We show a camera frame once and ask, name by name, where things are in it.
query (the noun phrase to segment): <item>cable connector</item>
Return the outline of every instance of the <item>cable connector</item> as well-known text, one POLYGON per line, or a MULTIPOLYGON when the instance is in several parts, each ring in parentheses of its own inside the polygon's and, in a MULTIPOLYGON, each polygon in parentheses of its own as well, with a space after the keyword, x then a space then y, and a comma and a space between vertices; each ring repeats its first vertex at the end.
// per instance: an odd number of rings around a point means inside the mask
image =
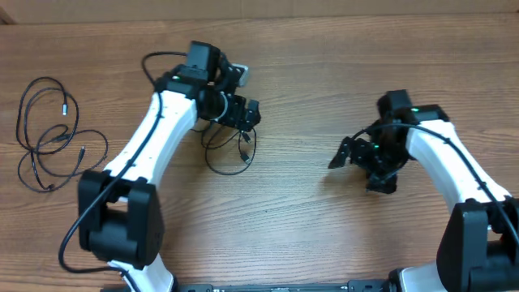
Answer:
POLYGON ((61 142, 64 140, 68 140, 70 137, 71 137, 71 134, 62 134, 62 135, 59 135, 56 138, 54 138, 53 142, 61 142))
POLYGON ((78 155, 78 161, 79 162, 81 162, 83 160, 84 152, 85 152, 85 149, 84 149, 84 146, 83 146, 83 147, 81 147, 81 150, 79 151, 79 155, 78 155))
POLYGON ((242 158, 243 162, 247 163, 248 165, 252 163, 251 158, 247 154, 242 153, 240 154, 240 157, 242 158))
POLYGON ((251 137, 245 131, 242 131, 242 137, 245 140, 245 142, 247 142, 248 144, 251 143, 251 137))

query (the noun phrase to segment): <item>black joint housing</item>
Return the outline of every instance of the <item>black joint housing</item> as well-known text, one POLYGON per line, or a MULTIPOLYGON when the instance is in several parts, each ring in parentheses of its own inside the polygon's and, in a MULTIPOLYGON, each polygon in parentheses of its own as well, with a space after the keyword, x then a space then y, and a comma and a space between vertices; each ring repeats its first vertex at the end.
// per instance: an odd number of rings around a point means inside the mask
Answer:
MULTIPOLYGON (((112 181, 107 172, 85 171, 78 184, 79 214, 112 181)), ((140 178, 120 179, 113 191, 79 225, 79 244, 104 261, 119 260, 142 268, 151 264, 161 248, 164 235, 161 206, 154 185, 140 178), (127 211, 108 208, 127 197, 127 211)))
POLYGON ((247 100, 234 94, 243 74, 243 69, 233 66, 217 47, 192 41, 186 65, 166 72, 157 80, 156 90, 179 92, 196 100, 202 119, 251 131, 261 120, 260 106, 250 100, 246 108, 247 100))
MULTIPOLYGON (((517 200, 508 197, 499 204, 517 230, 517 200)), ((488 242, 494 208, 493 202, 476 200, 454 206, 436 255, 438 275, 447 291, 519 290, 519 251, 509 232, 503 230, 501 240, 488 242)))
POLYGON ((367 132, 369 142, 346 137, 328 168, 344 166, 350 156, 351 163, 366 170, 367 191, 391 194, 397 190, 398 170, 412 157, 405 148, 409 128, 386 125, 418 125, 437 119, 448 122, 448 116, 438 105, 413 106, 404 89, 386 92, 376 104, 380 118, 371 125, 375 129, 367 132))

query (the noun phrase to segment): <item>wooden table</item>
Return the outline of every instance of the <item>wooden table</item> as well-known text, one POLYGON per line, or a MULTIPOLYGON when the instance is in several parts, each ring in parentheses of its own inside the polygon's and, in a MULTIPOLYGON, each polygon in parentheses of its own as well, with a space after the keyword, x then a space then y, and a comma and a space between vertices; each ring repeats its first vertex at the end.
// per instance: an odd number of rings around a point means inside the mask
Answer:
MULTIPOLYGON (((440 104, 483 168, 519 193, 518 28, 514 14, 0 27, 0 290, 95 291, 120 281, 58 265, 58 245, 77 216, 77 179, 46 195, 17 179, 24 150, 15 121, 32 79, 65 84, 79 102, 79 129, 104 132, 111 160, 148 109, 143 55, 198 40, 247 64, 251 80, 239 93, 260 101, 263 116, 256 159, 244 174, 216 175, 204 164, 199 136, 184 138, 160 189, 162 258, 184 283, 342 282, 433 260, 448 220, 416 162, 401 171, 393 195, 366 193, 354 166, 327 169, 341 139, 377 118, 375 103, 386 91, 406 88, 416 105, 440 104)), ((180 62, 164 57, 150 66, 157 76, 180 62)), ((47 127, 72 122, 74 110, 64 118, 61 103, 56 96, 34 105, 34 142, 47 127)), ((85 166, 103 150, 98 137, 78 135, 45 161, 70 171, 81 145, 85 166)), ((235 146, 213 163, 241 166, 235 146)), ((28 161, 22 173, 33 182, 28 161)), ((66 260, 103 264, 76 237, 66 260)))

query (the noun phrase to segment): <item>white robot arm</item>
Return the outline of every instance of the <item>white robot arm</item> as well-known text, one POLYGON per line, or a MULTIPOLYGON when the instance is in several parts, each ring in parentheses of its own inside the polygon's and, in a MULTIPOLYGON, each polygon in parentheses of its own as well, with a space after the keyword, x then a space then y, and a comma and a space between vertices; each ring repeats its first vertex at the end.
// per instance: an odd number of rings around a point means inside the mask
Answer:
POLYGON ((380 119, 344 138, 329 168, 350 157, 367 171, 367 190, 391 194, 397 171, 415 159, 451 213, 436 261, 391 272, 380 291, 519 289, 519 203, 470 155, 438 105, 412 106, 405 90, 388 92, 377 105, 380 119), (358 138, 362 133, 370 141, 358 138), (488 242, 488 230, 502 234, 501 240, 488 242))
MULTIPOLYGON (((246 84, 248 67, 229 63, 210 44, 193 41, 186 65, 156 81, 147 75, 155 89, 148 113, 102 173, 87 171, 80 179, 80 216, 75 225, 79 226, 81 247, 122 274, 128 284, 124 291, 170 292, 176 287, 174 276, 158 254, 164 223, 157 189, 166 166, 198 118, 243 133, 260 122, 260 112, 258 101, 250 101, 246 108, 246 99, 234 94, 246 84), (127 212, 106 207, 116 201, 127 202, 127 212)), ((64 263, 71 232, 60 249, 60 264, 72 273, 90 273, 64 263)))

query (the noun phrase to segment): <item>wire bundle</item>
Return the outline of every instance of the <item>wire bundle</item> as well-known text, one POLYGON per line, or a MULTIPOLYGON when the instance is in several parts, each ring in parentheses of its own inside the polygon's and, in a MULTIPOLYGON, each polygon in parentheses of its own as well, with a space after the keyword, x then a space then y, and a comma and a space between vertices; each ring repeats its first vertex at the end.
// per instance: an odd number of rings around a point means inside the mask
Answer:
POLYGON ((224 126, 220 126, 218 128, 218 130, 216 130, 214 132, 214 134, 211 135, 211 137, 209 138, 209 141, 207 143, 204 142, 204 138, 205 136, 207 135, 208 131, 212 128, 212 126, 214 125, 214 122, 210 122, 209 125, 207 127, 205 127, 203 130, 193 130, 197 133, 200 133, 200 144, 202 145, 202 147, 205 149, 204 151, 204 159, 205 159, 205 164, 208 166, 208 168, 214 172, 215 174, 220 174, 220 175, 237 175, 237 174, 240 174, 242 172, 244 172, 245 170, 247 170, 253 160, 254 160, 254 156, 256 155, 256 146, 257 146, 257 143, 256 143, 256 130, 254 128, 252 128, 252 131, 254 132, 254 148, 252 150, 252 156, 249 158, 249 156, 244 152, 242 151, 242 138, 247 141, 247 143, 250 143, 251 141, 251 138, 249 137, 249 135, 243 131, 236 131, 232 136, 230 136, 224 143, 218 145, 218 146, 211 146, 211 142, 213 142, 215 140, 215 138, 221 133, 221 131, 223 130, 224 126), (221 170, 217 170, 214 168, 214 166, 211 165, 211 163, 209 162, 209 158, 208 158, 208 155, 209 155, 209 151, 212 151, 212 150, 217 150, 219 148, 222 148, 224 147, 225 145, 227 145, 232 139, 234 139, 234 137, 238 136, 238 153, 240 155, 240 157, 242 158, 243 162, 246 163, 245 167, 243 167, 242 169, 238 170, 238 171, 234 171, 234 172, 223 172, 221 170))
POLYGON ((55 153, 58 153, 58 152, 62 151, 72 141, 72 139, 74 139, 74 137, 76 135, 78 135, 78 134, 83 134, 83 133, 87 133, 87 132, 93 132, 93 133, 96 133, 96 134, 100 135, 101 138, 103 138, 103 140, 105 141, 105 152, 104 152, 103 156, 96 162, 96 164, 94 164, 91 167, 87 168, 87 170, 93 170, 94 168, 98 167, 99 164, 102 163, 104 159, 106 159, 106 154, 108 153, 108 140, 106 139, 106 136, 103 133, 101 133, 100 131, 98 131, 98 130, 82 130, 82 131, 77 131, 78 122, 79 122, 79 107, 78 107, 78 103, 75 100, 75 98, 69 92, 67 92, 65 90, 65 88, 63 87, 63 85, 59 81, 57 81, 56 79, 54 79, 52 77, 46 77, 46 76, 45 77, 39 77, 39 78, 36 78, 33 81, 31 81, 31 83, 27 86, 27 88, 25 89, 24 93, 22 94, 22 97, 20 98, 19 108, 18 108, 18 118, 16 119, 16 140, 18 140, 18 143, 20 144, 20 146, 22 146, 25 150, 27 150, 27 153, 25 153, 22 156, 22 158, 20 159, 19 164, 18 164, 18 178, 19 178, 20 182, 26 188, 28 188, 31 191, 38 192, 38 193, 47 193, 47 192, 51 192, 51 191, 56 191, 56 190, 62 188, 63 186, 65 186, 73 177, 81 175, 81 174, 84 173, 85 170, 77 171, 78 168, 79 168, 79 165, 81 164, 81 161, 83 160, 83 157, 84 157, 84 153, 85 153, 85 148, 84 147, 82 147, 81 150, 79 151, 78 161, 75 164, 75 167, 72 170, 72 172, 70 172, 69 174, 57 174, 57 173, 54 173, 52 170, 49 170, 49 168, 46 167, 45 164, 43 163, 43 161, 41 160, 41 156, 52 155, 52 154, 55 154, 55 153), (20 120, 22 118, 22 109, 24 107, 24 99, 27 96, 27 93, 29 92, 29 90, 31 90, 31 88, 35 84, 37 84, 38 82, 40 82, 42 80, 52 81, 52 82, 56 83, 58 85, 58 87, 57 88, 46 87, 46 88, 38 90, 29 99, 28 103, 25 105, 25 111, 24 111, 24 140, 25 140, 25 143, 23 143, 22 140, 19 137, 19 126, 20 126, 20 120), (28 137, 28 115, 29 115, 30 109, 34 105, 34 102, 35 102, 35 100, 37 98, 39 99, 39 97, 43 97, 43 95, 41 95, 42 93, 44 93, 44 92, 52 92, 52 91, 60 92, 63 95, 63 106, 62 106, 63 115, 67 115, 67 112, 68 112, 67 99, 72 100, 72 102, 74 103, 74 106, 75 106, 74 126, 72 127, 72 131, 69 133, 68 132, 69 131, 69 127, 67 125, 65 125, 65 124, 54 125, 54 126, 50 127, 49 129, 45 130, 43 132, 43 134, 41 134, 41 136, 38 138, 38 141, 36 142, 36 145, 32 146, 29 143, 29 137, 28 137), (53 138, 51 138, 49 140, 46 140, 44 142, 45 137, 52 130, 58 129, 58 128, 62 128, 63 131, 59 135, 56 135, 55 137, 53 137, 53 138), (58 148, 56 148, 54 150, 50 150, 50 151, 42 150, 42 148, 44 146, 48 145, 48 144, 59 143, 59 142, 62 142, 62 141, 65 141, 65 142, 61 146, 59 146, 58 148), (27 156, 31 157, 32 172, 34 173, 34 177, 35 177, 36 181, 38 182, 38 185, 40 186, 40 189, 30 186, 27 182, 25 182, 25 180, 22 178, 22 175, 20 173, 21 165, 22 165, 22 163, 24 162, 24 160, 25 160, 25 158, 27 156), (53 177, 56 177, 56 178, 65 178, 65 180, 63 182, 61 182, 60 184, 58 184, 57 186, 55 186, 54 184, 50 184, 48 186, 44 185, 43 182, 40 179, 40 175, 38 174, 38 169, 36 167, 36 163, 47 174, 49 174, 49 175, 51 175, 53 177))

